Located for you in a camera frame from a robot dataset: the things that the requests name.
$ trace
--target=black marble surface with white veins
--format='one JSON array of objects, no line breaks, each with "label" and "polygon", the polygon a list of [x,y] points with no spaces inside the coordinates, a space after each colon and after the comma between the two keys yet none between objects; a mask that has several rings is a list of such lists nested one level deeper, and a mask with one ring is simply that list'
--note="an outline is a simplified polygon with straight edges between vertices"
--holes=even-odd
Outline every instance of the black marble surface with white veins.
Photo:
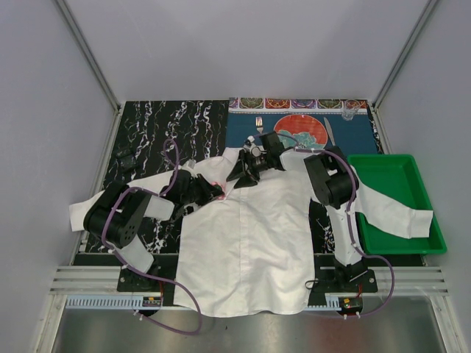
[{"label": "black marble surface with white veins", "polygon": [[[174,138],[180,150],[180,164],[221,155],[225,147],[229,101],[129,101],[126,103],[113,146],[103,187],[113,180],[130,182],[150,177],[173,167],[163,157],[163,142]],[[129,149],[133,159],[117,158]],[[169,156],[174,158],[173,149]],[[144,218],[138,236],[152,253],[178,253],[181,220],[177,224]],[[104,252],[89,237],[85,252]]]}]

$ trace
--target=white garment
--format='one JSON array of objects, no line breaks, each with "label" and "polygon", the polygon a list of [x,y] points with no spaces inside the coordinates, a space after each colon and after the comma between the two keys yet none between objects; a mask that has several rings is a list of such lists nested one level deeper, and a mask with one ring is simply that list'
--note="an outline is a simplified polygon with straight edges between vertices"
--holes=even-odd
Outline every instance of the white garment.
[{"label": "white garment", "polygon": [[[194,294],[204,315],[231,317],[262,310],[298,313],[308,303],[305,282],[314,278],[308,220],[314,193],[308,175],[269,170],[261,174],[258,185],[233,190],[236,181],[226,183],[225,179],[237,156],[238,149],[226,149],[222,157],[195,165],[206,180],[224,186],[226,198],[184,217],[176,280]],[[159,192],[170,176],[166,172],[130,185]],[[375,226],[409,237],[412,231],[428,233],[430,222],[425,224],[421,213],[425,211],[411,212],[386,196],[377,198],[381,194],[368,189],[360,186],[361,202],[356,203]],[[83,229],[83,218],[98,197],[70,206],[73,230]],[[195,309],[180,288],[175,289],[174,303]]]}]

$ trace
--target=green plastic tray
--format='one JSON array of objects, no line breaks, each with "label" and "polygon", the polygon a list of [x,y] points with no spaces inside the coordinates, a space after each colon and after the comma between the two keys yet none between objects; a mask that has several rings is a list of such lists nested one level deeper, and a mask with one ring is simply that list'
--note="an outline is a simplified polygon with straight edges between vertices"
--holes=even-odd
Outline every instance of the green plastic tray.
[{"label": "green plastic tray", "polygon": [[[371,189],[416,210],[432,210],[430,199],[420,177],[415,159],[407,154],[353,154],[348,157]],[[385,233],[358,214],[363,247],[368,254],[443,254],[447,246],[436,217],[433,216],[430,237],[399,238]]]}]

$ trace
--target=gray wall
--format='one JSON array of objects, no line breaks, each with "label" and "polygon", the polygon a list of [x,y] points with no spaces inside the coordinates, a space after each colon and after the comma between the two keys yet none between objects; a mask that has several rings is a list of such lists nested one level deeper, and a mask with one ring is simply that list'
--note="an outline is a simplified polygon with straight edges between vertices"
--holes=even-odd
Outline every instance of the gray wall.
[{"label": "gray wall", "polygon": [[50,0],[0,1],[0,344],[27,352],[112,110]]},{"label": "gray wall", "polygon": [[68,0],[120,100],[373,99],[427,0]]},{"label": "gray wall", "polygon": [[395,153],[415,156],[448,253],[445,279],[470,345],[471,1],[442,1],[380,107]]}]

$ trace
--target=purple cable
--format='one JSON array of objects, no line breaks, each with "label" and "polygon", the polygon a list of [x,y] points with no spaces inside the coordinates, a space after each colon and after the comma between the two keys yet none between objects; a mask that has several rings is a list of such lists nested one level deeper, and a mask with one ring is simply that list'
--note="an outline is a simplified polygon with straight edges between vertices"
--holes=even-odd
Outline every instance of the purple cable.
[{"label": "purple cable", "polygon": [[[288,135],[281,135],[281,134],[278,134],[279,136],[283,136],[283,137],[286,137],[286,138],[292,138],[293,140],[295,140],[297,142],[297,140],[295,138],[293,138],[292,136],[288,136]],[[355,184],[355,177],[353,176],[353,170],[351,169],[351,167],[348,165],[347,162],[345,162],[343,159],[340,158],[340,156],[338,156],[337,154],[333,153],[333,152],[330,152],[330,151],[325,151],[324,149],[298,149],[296,147],[294,147],[296,151],[301,151],[301,152],[312,152],[312,153],[320,153],[320,154],[327,154],[333,158],[335,158],[336,160],[338,160],[344,167],[345,169],[347,170],[347,173],[348,173],[348,176],[350,177],[350,180],[352,182],[352,185]],[[352,207],[352,203],[353,201],[355,200],[355,197],[356,197],[356,189],[355,188],[352,188],[352,195],[350,197],[350,200],[348,201],[348,204],[347,204],[347,223],[348,223],[348,231],[349,231],[349,234],[350,234],[350,240],[352,241],[352,244],[356,243],[355,242],[355,238],[353,237],[353,226],[352,226],[352,219],[351,219],[351,215],[350,215],[350,208]],[[363,317],[368,317],[368,316],[371,316],[371,315],[374,315],[376,314],[377,312],[381,311],[387,304],[388,302],[391,300],[391,297],[392,297],[392,293],[394,292],[394,284],[395,284],[395,278],[394,278],[394,269],[392,268],[392,265],[391,263],[388,261],[388,259],[386,259],[385,257],[381,256],[381,255],[368,255],[368,254],[365,254],[361,249],[359,249],[358,247],[355,247],[355,250],[362,256],[362,257],[365,257],[366,259],[380,259],[382,261],[384,261],[385,264],[387,264],[387,266],[389,267],[389,270],[391,271],[391,289],[389,290],[389,294],[388,296],[386,297],[386,300],[379,306],[377,307],[376,309],[374,309],[373,311],[370,311],[369,313],[365,313],[365,314],[362,314],[361,316]]]},{"label": "purple cable", "polygon": [[[175,164],[172,164],[171,161],[169,160],[169,157],[167,156],[167,153],[166,153],[166,146],[168,143],[173,143],[174,146],[175,146],[175,154],[176,154],[176,157],[175,157]],[[170,161],[170,163],[172,165],[175,166],[175,173],[170,181],[170,184],[169,186],[167,187],[167,189],[165,189],[164,191],[162,191],[160,193],[160,195],[165,195],[166,193],[168,193],[170,191],[170,189],[174,186],[175,184],[175,180],[177,178],[177,170],[178,170],[178,165],[180,164],[180,153],[178,151],[178,146],[177,144],[175,143],[174,140],[172,140],[171,138],[168,138],[167,140],[165,140],[165,142],[163,143],[163,151],[164,151],[164,156],[165,158]],[[148,318],[144,315],[141,315],[141,317],[147,321],[150,321],[152,322],[153,324],[156,324],[158,325],[159,327],[162,327],[164,329],[167,329],[169,331],[172,331],[172,332],[175,332],[175,333],[180,333],[181,335],[197,335],[199,333],[199,331],[201,330],[201,327],[202,327],[202,323],[203,323],[203,317],[202,317],[202,313],[201,313],[201,309],[199,308],[199,305],[198,305],[198,301],[196,300],[196,298],[194,297],[194,295],[190,292],[189,289],[187,289],[187,287],[185,287],[184,285],[182,285],[181,283],[178,283],[178,282],[175,282],[171,279],[167,279],[167,278],[163,278],[163,277],[158,277],[158,276],[152,276],[151,274],[146,274],[142,271],[139,271],[137,268],[135,267],[132,267],[117,251],[116,251],[116,248],[115,246],[112,246],[110,245],[109,243],[107,243],[106,241],[106,233],[108,231],[108,227],[110,226],[110,223],[111,223],[111,219],[113,219],[113,216],[116,212],[116,210],[118,209],[120,203],[123,201],[124,197],[126,197],[126,195],[128,193],[130,193],[131,191],[134,191],[134,190],[141,190],[141,191],[144,191],[146,193],[150,193],[151,195],[153,196],[159,196],[158,193],[155,193],[153,191],[150,191],[150,190],[147,190],[147,189],[143,189],[143,188],[138,188],[138,187],[130,187],[130,188],[127,188],[119,197],[118,197],[118,200],[116,201],[116,203],[113,205],[113,208],[111,209],[111,212],[106,220],[106,223],[105,223],[105,226],[103,227],[103,232],[102,232],[102,243],[103,243],[103,246],[108,248],[108,249],[111,249],[113,250],[113,253],[114,255],[116,256],[116,258],[125,266],[127,266],[127,268],[129,270],[131,270],[132,272],[138,274],[139,276],[143,276],[143,277],[146,277],[146,278],[150,278],[150,279],[155,279],[156,281],[161,281],[161,282],[167,282],[167,283],[170,283],[170,284],[173,284],[173,285],[176,285],[180,288],[182,288],[191,298],[191,300],[193,301],[193,303],[195,304],[195,307],[196,307],[196,311],[198,312],[198,327],[194,330],[194,331],[182,331],[180,329],[175,329],[173,327],[170,327],[170,326],[167,326],[165,324],[162,324],[160,323],[159,321],[156,321],[152,318]]]}]

